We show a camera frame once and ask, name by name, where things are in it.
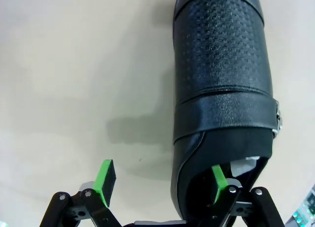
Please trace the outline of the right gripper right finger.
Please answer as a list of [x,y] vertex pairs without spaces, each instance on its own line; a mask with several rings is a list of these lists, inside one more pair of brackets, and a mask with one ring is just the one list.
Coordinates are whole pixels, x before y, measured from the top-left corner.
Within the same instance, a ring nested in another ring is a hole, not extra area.
[[212,167],[214,201],[209,206],[210,227],[232,227],[240,217],[248,227],[283,227],[278,209],[265,187],[248,190],[228,182],[221,167]]

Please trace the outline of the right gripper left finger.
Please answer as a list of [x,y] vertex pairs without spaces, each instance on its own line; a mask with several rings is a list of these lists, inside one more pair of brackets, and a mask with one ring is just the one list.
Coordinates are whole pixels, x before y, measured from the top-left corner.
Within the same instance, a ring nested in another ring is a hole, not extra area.
[[109,209],[116,181],[112,160],[105,160],[92,188],[75,195],[57,192],[41,221],[42,227],[77,227],[82,220],[90,219],[95,227],[117,227],[118,220]]

